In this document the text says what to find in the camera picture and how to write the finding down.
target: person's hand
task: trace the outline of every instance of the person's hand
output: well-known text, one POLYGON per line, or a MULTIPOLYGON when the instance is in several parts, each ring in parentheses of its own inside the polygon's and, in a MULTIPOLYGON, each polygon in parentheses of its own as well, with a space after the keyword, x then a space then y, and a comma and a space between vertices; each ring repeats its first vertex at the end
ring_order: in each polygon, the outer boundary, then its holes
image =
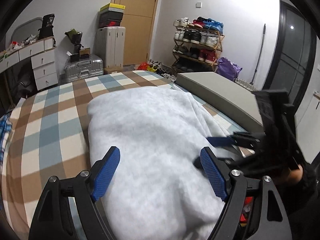
POLYGON ((302 179, 303 168, 301 165, 298 165, 298 170, 291 171, 289 168, 284 169, 280 176, 272 177, 273 183, 276 185, 288 185, 294 186, 299 183, 302 179))

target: white blanket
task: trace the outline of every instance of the white blanket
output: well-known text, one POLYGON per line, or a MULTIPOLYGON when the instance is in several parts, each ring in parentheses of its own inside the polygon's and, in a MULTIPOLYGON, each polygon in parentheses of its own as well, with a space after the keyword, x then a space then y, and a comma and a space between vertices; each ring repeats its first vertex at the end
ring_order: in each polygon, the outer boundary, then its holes
POLYGON ((117 239, 207 239, 224 203, 193 161, 206 146, 219 155, 206 137, 228 132, 190 93, 158 87, 101 95, 88 114, 91 165, 120 149, 102 198, 117 239))

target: glass door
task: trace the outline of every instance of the glass door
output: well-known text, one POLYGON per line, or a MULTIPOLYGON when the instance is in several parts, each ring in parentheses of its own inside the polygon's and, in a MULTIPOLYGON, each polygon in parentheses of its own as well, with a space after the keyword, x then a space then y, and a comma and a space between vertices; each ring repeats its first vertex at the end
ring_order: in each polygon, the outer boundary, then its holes
POLYGON ((264 89, 286 89, 297 110, 309 84, 316 34, 293 6, 281 1, 279 34, 264 89))

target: white suitcase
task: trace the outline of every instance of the white suitcase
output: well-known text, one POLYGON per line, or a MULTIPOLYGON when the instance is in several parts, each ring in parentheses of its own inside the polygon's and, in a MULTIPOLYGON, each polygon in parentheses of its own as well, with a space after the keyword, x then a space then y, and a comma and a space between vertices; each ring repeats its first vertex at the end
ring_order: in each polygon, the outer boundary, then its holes
POLYGON ((125 27, 117 27, 115 44, 115 66, 123 67, 125 27))
POLYGON ((94 54, 103 60, 103 67, 123 66, 125 27, 105 27, 97 30, 94 54))

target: drawer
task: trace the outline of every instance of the drawer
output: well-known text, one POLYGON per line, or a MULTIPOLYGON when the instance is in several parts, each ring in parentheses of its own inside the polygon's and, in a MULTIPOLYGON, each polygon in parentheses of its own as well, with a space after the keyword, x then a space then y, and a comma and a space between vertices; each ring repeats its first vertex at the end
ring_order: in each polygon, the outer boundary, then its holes
POLYGON ((31 62, 33 69, 54 62, 54 49, 31 57, 31 62))
POLYGON ((35 76, 35 79, 53 74, 56 72, 56 65, 54 62, 43 65, 41 67, 37 67, 33 70, 33 74, 35 76))
POLYGON ((53 73, 42 78, 36 79, 36 85, 38 90, 50 87, 55 84, 58 84, 57 73, 53 73))
POLYGON ((31 57, 42 51, 44 51, 44 41, 35 42, 19 50, 19 57, 20 57, 20 60, 23 60, 27 57, 31 57))
POLYGON ((0 62, 0 73, 19 62, 19 53, 15 52, 0 62))

